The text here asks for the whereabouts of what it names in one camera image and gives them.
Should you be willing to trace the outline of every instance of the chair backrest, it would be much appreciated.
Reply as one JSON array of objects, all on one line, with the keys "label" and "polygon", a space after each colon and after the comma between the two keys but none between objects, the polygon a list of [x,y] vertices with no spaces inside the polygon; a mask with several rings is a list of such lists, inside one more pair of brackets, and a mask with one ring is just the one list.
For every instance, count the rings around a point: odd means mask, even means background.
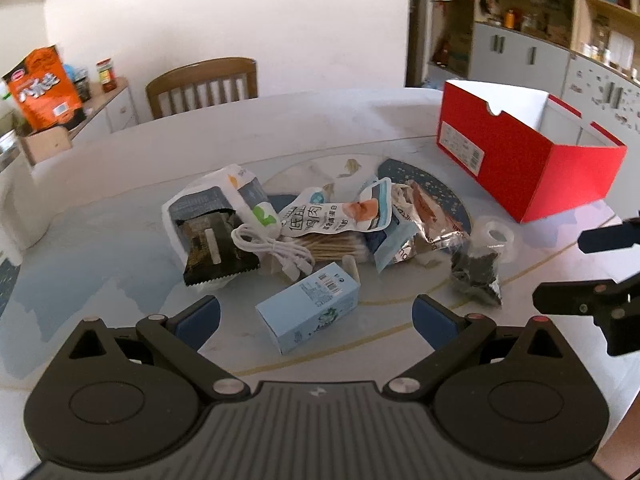
[{"label": "chair backrest", "polygon": [[213,106],[255,97],[258,97],[256,65],[255,60],[247,57],[222,57],[181,66],[146,85],[146,98],[154,119],[164,116],[162,104],[174,115],[202,108],[203,104]]}]

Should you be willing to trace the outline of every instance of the open red shoebox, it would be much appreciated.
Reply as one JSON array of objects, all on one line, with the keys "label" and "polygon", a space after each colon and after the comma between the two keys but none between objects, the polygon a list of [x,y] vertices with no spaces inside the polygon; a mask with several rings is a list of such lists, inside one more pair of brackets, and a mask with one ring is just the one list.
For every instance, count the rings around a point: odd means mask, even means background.
[{"label": "open red shoebox", "polygon": [[603,199],[626,146],[540,90],[445,83],[438,145],[518,222]]}]

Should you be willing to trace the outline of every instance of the light blue box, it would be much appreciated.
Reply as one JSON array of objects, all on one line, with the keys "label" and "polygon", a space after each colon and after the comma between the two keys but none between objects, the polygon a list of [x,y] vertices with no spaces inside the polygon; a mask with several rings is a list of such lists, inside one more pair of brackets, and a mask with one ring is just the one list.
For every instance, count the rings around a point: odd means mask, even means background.
[{"label": "light blue box", "polygon": [[332,263],[255,308],[284,354],[358,304],[360,285]]}]

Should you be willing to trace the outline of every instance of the white jug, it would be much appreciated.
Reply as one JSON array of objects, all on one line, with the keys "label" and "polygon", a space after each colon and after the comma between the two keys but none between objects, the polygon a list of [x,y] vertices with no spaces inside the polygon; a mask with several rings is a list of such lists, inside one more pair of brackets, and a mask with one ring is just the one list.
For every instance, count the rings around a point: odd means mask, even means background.
[{"label": "white jug", "polygon": [[17,146],[0,155],[0,251],[14,266],[24,250],[40,240],[52,210],[36,188],[29,164]]}]

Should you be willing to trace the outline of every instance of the roll of clear tape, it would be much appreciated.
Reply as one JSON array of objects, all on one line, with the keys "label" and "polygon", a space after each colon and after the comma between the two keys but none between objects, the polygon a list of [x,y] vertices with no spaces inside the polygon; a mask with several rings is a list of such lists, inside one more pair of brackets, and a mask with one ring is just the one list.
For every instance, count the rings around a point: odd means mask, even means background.
[{"label": "roll of clear tape", "polygon": [[471,230],[471,243],[476,248],[490,248],[500,254],[498,263],[508,264],[518,256],[519,239],[502,220],[483,216]]}]

